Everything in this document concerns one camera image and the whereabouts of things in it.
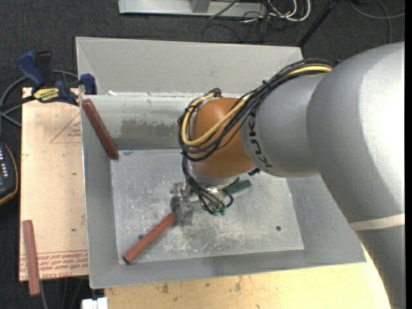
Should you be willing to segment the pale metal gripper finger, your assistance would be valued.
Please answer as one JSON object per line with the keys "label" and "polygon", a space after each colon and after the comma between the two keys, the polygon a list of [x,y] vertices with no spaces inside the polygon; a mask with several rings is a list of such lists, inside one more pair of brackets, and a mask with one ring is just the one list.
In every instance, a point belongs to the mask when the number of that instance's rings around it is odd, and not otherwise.
{"label": "pale metal gripper finger", "polygon": [[191,186],[186,182],[175,183],[170,191],[171,204],[178,204],[180,202],[188,203],[191,193]]}
{"label": "pale metal gripper finger", "polygon": [[190,203],[179,202],[175,205],[174,211],[177,223],[180,226],[188,227],[192,225],[194,209]]}

